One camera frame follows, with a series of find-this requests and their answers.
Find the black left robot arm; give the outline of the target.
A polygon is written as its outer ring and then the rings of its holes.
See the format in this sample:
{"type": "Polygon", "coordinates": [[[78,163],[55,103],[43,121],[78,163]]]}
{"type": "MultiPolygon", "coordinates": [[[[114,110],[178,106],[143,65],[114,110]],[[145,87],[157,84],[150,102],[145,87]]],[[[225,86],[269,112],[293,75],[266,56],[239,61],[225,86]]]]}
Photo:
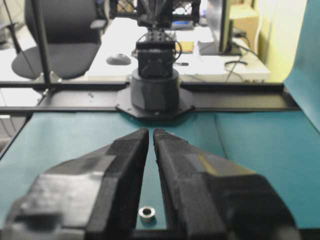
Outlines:
{"type": "Polygon", "coordinates": [[[118,0],[110,2],[109,16],[131,18],[147,29],[135,44],[137,68],[130,83],[118,91],[115,107],[139,119],[172,119],[194,108],[192,92],[180,87],[173,68],[182,54],[178,41],[166,33],[175,21],[200,19],[199,0],[118,0]]]}

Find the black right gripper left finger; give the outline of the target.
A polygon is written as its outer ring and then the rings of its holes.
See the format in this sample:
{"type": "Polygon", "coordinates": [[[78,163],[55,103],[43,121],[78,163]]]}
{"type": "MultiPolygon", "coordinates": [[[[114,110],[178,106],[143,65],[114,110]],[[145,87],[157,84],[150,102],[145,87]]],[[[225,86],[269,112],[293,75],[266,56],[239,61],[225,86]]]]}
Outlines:
{"type": "Polygon", "coordinates": [[[10,208],[3,240],[104,240],[136,226],[149,130],[39,174],[10,208]]]}

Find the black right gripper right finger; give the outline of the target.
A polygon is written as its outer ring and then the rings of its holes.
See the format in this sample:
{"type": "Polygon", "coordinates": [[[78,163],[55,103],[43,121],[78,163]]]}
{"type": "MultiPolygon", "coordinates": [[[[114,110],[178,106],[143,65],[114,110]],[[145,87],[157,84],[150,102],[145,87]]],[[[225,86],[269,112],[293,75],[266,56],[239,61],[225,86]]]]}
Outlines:
{"type": "Polygon", "coordinates": [[[153,133],[167,227],[189,240],[299,240],[294,217],[262,175],[163,129],[153,133]]]}

